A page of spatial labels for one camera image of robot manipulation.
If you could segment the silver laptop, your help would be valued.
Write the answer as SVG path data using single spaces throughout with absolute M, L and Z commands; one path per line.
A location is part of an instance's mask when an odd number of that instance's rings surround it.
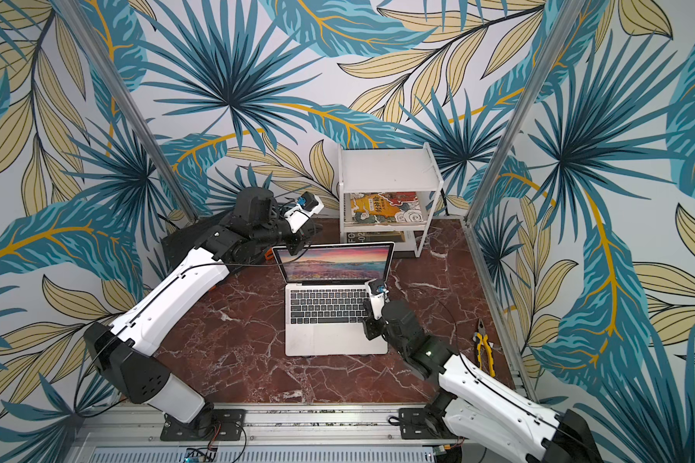
M 385 280 L 392 242 L 317 244 L 299 256 L 284 245 L 273 256 L 285 280 L 285 354 L 289 357 L 384 355 L 383 339 L 363 328 L 368 281 Z

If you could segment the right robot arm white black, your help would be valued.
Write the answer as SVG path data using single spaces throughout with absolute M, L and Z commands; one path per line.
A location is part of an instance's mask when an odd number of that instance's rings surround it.
M 426 333 L 402 301 L 363 301 L 366 337 L 381 337 L 423 379 L 438 385 L 425 407 L 438 436 L 476 442 L 511 462 L 600 462 L 587 422 L 540 405 L 483 372 L 463 353 Z

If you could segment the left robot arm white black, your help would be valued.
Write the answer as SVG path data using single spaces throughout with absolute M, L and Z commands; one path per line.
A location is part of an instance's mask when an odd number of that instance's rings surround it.
M 299 254 L 318 233 L 312 218 L 323 209 L 322 199 L 311 192 L 280 206 L 266 188 L 243 189 L 234 209 L 196 237 L 155 289 L 109 325 L 94 323 L 86 330 L 93 366 L 130 402 L 150 405 L 173 424 L 204 436 L 214 425 L 214 407 L 154 353 L 194 304 L 232 271 L 263 265 L 266 252 L 278 245 Z

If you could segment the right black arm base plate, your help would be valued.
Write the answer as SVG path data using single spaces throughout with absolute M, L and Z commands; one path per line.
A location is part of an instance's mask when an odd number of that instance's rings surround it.
M 388 422 L 400 429 L 403 440 L 463 440 L 442 418 L 425 407 L 400 408 L 396 415 L 388 418 Z

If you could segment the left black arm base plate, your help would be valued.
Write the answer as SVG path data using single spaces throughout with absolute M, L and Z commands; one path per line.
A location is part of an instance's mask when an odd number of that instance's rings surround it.
M 186 424 L 164 415 L 162 442 L 200 441 L 233 442 L 243 435 L 244 409 L 204 408 L 192 422 Z

